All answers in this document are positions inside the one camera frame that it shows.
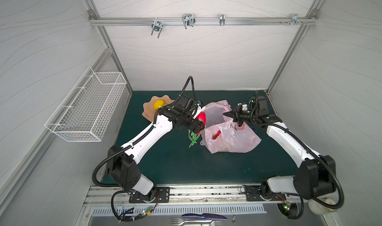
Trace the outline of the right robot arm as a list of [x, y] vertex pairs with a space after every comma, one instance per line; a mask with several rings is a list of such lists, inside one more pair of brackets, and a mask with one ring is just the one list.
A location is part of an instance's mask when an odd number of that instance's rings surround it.
[[250, 123], [265, 129], [267, 135], [281, 146], [298, 168], [294, 176], [274, 176], [264, 181], [259, 189], [264, 200], [270, 200], [273, 194], [285, 193], [303, 200], [313, 200], [333, 210], [344, 205], [345, 196], [336, 176], [335, 160], [308, 147], [277, 115], [269, 114], [268, 109], [258, 103], [248, 110], [239, 104], [224, 115], [240, 126]]

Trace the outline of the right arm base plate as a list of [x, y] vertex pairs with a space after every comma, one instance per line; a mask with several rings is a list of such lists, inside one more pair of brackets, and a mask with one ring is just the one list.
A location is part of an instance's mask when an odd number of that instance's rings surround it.
[[243, 185], [240, 188], [248, 202], [269, 202], [286, 200], [284, 193], [274, 193], [264, 185]]

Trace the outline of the pink dragon fruit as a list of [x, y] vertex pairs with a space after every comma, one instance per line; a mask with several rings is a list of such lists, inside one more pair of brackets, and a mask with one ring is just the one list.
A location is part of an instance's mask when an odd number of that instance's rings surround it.
[[188, 131], [188, 138], [191, 141], [189, 147], [193, 146], [199, 139], [202, 131], [206, 127], [207, 117], [204, 112], [196, 116], [193, 121], [192, 128]]

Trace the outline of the pink printed plastic bag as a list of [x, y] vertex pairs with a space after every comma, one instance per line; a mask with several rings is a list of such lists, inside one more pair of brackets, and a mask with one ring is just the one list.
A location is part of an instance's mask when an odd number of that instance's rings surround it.
[[[212, 102], [202, 108], [207, 122], [200, 144], [205, 146], [211, 154], [217, 152], [247, 153], [261, 142], [260, 137], [248, 124], [244, 123], [242, 127], [238, 127], [232, 118], [223, 115], [231, 110], [227, 100]], [[220, 136], [213, 140], [212, 135], [219, 130], [221, 130]]]

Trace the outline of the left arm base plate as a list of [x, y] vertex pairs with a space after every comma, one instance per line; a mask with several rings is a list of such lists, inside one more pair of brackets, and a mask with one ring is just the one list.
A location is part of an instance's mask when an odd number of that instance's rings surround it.
[[170, 198], [170, 187], [154, 186], [147, 194], [135, 191], [130, 194], [129, 203], [168, 203]]

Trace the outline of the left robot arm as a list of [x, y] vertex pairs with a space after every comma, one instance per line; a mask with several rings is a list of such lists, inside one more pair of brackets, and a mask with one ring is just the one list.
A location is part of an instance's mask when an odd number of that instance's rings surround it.
[[[127, 192], [134, 190], [144, 196], [146, 201], [151, 202], [155, 198], [157, 186], [141, 173], [138, 164], [174, 125], [180, 124], [194, 134], [200, 133], [205, 128], [205, 123], [197, 118], [201, 113], [200, 106], [191, 112], [180, 112], [170, 105], [159, 107], [154, 113], [153, 122], [141, 133], [121, 147], [114, 145], [108, 150], [108, 157], [102, 160], [92, 173], [93, 183], [99, 187], [121, 187]], [[115, 181], [114, 184], [97, 180], [96, 175], [104, 165], [105, 172]]]

